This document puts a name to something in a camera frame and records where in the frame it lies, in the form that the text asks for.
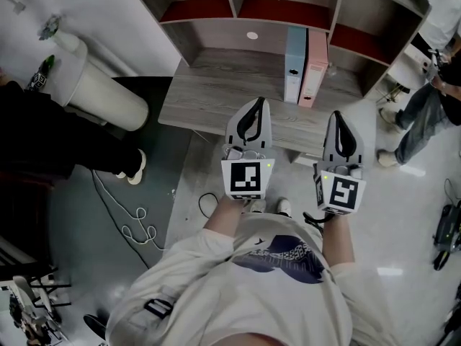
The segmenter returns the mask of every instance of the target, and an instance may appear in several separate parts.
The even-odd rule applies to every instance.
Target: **black strap buckle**
[[[160,319],[165,319],[173,311],[173,305],[168,301],[154,298],[144,304],[144,309],[158,316]]]

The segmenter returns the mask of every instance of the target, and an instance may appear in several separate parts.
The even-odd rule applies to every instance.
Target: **shoe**
[[[128,177],[128,183],[130,183],[131,185],[138,185],[139,182],[141,182],[143,178],[143,170],[146,167],[146,161],[147,161],[146,154],[144,154],[144,151],[142,151],[140,148],[138,150],[142,156],[141,166],[133,178]]]
[[[397,158],[395,157],[394,151],[378,150],[377,161],[381,166],[388,168],[398,165]]]
[[[399,125],[397,125],[397,123],[395,123],[395,117],[397,115],[397,112],[386,109],[385,107],[382,107],[381,109],[379,109],[378,112],[380,113],[381,118],[387,124],[390,124],[397,133],[402,133],[404,131],[402,127],[400,127]]]
[[[266,200],[253,200],[250,206],[250,213],[265,213]]]
[[[277,204],[277,214],[284,213],[291,218],[291,203],[285,198],[281,198]]]

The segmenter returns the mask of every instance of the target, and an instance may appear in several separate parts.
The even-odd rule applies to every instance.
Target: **white cable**
[[[122,234],[123,236],[125,236],[127,239],[130,239],[131,241],[133,241],[135,244],[137,245],[146,245],[148,244],[149,242],[152,242],[154,244],[154,246],[160,250],[160,251],[165,251],[165,249],[162,249],[160,247],[158,247],[158,245],[156,244],[156,242],[154,241],[154,239],[157,237],[157,229],[155,226],[149,226],[147,227],[147,230],[144,228],[143,226],[143,223],[141,222],[146,216],[147,216],[147,212],[145,210],[145,208],[138,208],[136,209],[136,217],[135,216],[132,216],[130,214],[130,212],[128,212],[128,210],[125,209],[125,207],[120,204],[117,200],[115,200],[115,198],[110,194],[109,191],[107,191],[106,187],[104,186],[104,183],[102,183],[101,179],[99,178],[99,175],[96,173],[96,171],[92,170],[93,174],[96,176],[97,180],[99,181],[99,183],[101,184],[101,187],[102,189],[110,196],[110,198],[112,198],[115,203],[120,206],[123,211],[125,211],[127,213],[127,215],[132,218],[134,221],[138,221],[139,225],[141,226],[144,234],[146,235],[146,240],[145,241],[138,241],[137,239],[134,239],[133,238],[133,234],[131,233],[131,229],[129,226],[126,226],[124,225],[122,227]],[[144,215],[143,216],[139,216],[139,211],[143,211],[144,212]]]

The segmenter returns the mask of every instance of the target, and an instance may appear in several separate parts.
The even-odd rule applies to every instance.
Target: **black shirt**
[[[443,82],[461,87],[461,58],[454,57],[451,64],[440,69],[440,77]],[[461,101],[452,96],[444,96],[439,92],[440,102],[450,122],[461,125]]]

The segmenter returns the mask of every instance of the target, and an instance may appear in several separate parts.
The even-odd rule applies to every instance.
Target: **black device on floor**
[[[439,254],[434,260],[434,269],[441,270],[453,252],[461,250],[461,201],[456,206],[445,205],[442,209],[434,246]]]

